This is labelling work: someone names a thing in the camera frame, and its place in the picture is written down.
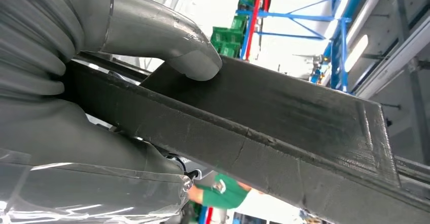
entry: white wall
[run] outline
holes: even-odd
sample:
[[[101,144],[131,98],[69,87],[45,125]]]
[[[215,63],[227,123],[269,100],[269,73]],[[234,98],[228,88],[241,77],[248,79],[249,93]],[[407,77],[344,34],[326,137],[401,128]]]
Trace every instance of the white wall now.
[[[261,195],[255,190],[248,194],[238,208],[228,211],[227,223],[232,223],[234,212],[282,224],[302,223],[298,208],[270,195]]]

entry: ceiling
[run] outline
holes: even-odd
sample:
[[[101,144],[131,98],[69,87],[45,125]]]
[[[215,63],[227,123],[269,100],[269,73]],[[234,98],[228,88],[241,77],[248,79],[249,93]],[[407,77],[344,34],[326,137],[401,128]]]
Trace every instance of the ceiling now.
[[[392,3],[393,0],[380,0],[378,2],[371,16],[356,36],[351,47],[354,47],[354,43],[358,42],[363,35],[367,34],[369,37],[369,44],[364,51],[365,55],[389,56],[397,49],[398,45],[396,44],[396,39],[398,37],[399,27]],[[428,11],[429,4],[430,0],[405,0],[408,22],[414,23],[414,25],[410,27],[411,31],[414,31],[414,29],[430,16],[430,12]],[[415,19],[417,15],[422,17],[420,19]],[[430,45],[427,45],[418,53],[417,57],[419,60],[429,60]],[[362,56],[348,75],[349,91],[354,91],[363,75],[379,61],[380,59],[369,59]],[[421,70],[419,72],[419,80],[423,101],[426,105],[426,115],[427,118],[430,118],[430,90],[426,88],[426,86],[430,84],[430,70]],[[383,107],[386,118],[392,121],[392,125],[388,128],[390,143],[396,155],[420,162],[422,160],[421,146],[414,141],[411,129],[411,110],[413,102],[408,74],[405,72],[400,73],[378,93],[372,96],[370,100],[401,106],[400,110],[395,107]]]

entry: clear plastic sheet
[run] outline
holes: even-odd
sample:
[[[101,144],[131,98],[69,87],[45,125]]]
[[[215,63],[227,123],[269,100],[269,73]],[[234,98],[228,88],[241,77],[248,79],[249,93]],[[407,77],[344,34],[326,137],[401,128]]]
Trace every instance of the clear plastic sheet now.
[[[178,214],[191,180],[76,163],[29,166],[0,149],[2,223],[148,223]]]

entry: metal rod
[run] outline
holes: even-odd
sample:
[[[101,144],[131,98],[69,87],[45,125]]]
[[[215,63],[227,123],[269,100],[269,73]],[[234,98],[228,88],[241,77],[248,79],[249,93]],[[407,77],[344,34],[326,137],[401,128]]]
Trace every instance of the metal rod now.
[[[251,22],[250,22],[250,27],[249,27],[249,38],[248,38],[248,44],[246,46],[246,54],[245,54],[245,59],[248,60],[249,59],[249,53],[251,50],[251,43],[253,41],[253,34],[254,34],[254,30],[255,30],[255,25],[256,25],[256,21],[257,21],[257,16],[259,13],[259,9],[260,9],[260,0],[256,0],[255,4],[254,4],[254,10],[253,10],[253,15],[251,17]]]
[[[402,44],[409,36],[405,1],[395,0],[393,7],[399,26],[399,44]],[[416,57],[412,58],[412,60],[407,64],[405,72],[409,75],[407,83],[411,88],[411,128],[414,140],[421,145],[422,159],[424,164],[430,165],[430,133],[427,125],[427,117],[425,115],[425,105],[421,94],[421,86],[418,77],[418,59]]]
[[[325,37],[321,34],[319,34],[318,32],[312,30],[311,28],[307,27],[306,25],[296,21],[295,19],[290,18],[290,20],[294,21],[295,23],[297,23],[299,26],[305,28],[306,30],[310,31],[312,34],[316,35],[317,37],[321,38],[322,40],[325,39]]]
[[[366,59],[376,59],[376,60],[384,59],[384,57],[382,56],[382,54],[369,54],[369,53],[364,53],[364,54],[362,54],[360,57],[362,57],[362,58],[366,58]]]
[[[339,83],[339,75],[337,70],[339,68],[339,57],[337,56],[339,47],[336,44],[336,40],[333,40],[331,46],[331,60],[332,60],[332,76],[330,79],[330,87],[332,89],[336,89],[337,84]]]
[[[420,69],[430,69],[430,62],[429,61],[419,61],[419,68]]]
[[[399,110],[402,109],[402,106],[400,106],[400,105],[393,105],[393,104],[386,104],[386,103],[380,103],[380,104],[381,104],[381,106],[395,107],[395,108],[397,108]]]
[[[311,40],[324,40],[324,38],[320,38],[318,36],[309,36],[309,35],[293,35],[293,34],[281,34],[281,33],[271,33],[271,32],[258,32],[259,35],[274,35],[274,36],[286,36],[289,38],[303,38],[303,39],[311,39]]]
[[[348,91],[348,73],[345,71],[345,62],[347,59],[347,47],[346,47],[346,22],[344,20],[340,21],[341,30],[341,63],[340,63],[340,75],[341,75],[341,91]]]
[[[430,168],[428,166],[398,156],[395,156],[395,163],[399,174],[430,184]]]
[[[294,12],[296,12],[296,11],[303,10],[303,9],[305,9],[305,8],[312,7],[312,6],[314,6],[314,5],[324,3],[325,1],[328,1],[328,0],[320,0],[320,1],[318,1],[318,2],[312,3],[312,4],[310,4],[310,5],[306,5],[306,6],[304,6],[304,7],[301,7],[301,8],[298,8],[298,9],[296,9],[296,10],[293,10],[293,11],[291,11],[291,12],[288,12],[287,14],[291,14],[291,13],[294,13]]]

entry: green shirt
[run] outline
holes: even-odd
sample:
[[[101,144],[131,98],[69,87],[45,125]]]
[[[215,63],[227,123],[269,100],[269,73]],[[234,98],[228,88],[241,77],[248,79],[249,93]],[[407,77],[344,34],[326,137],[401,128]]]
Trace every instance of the green shirt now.
[[[222,174],[215,177],[212,187],[198,187],[203,189],[204,206],[221,209],[237,208],[248,194],[236,180]]]

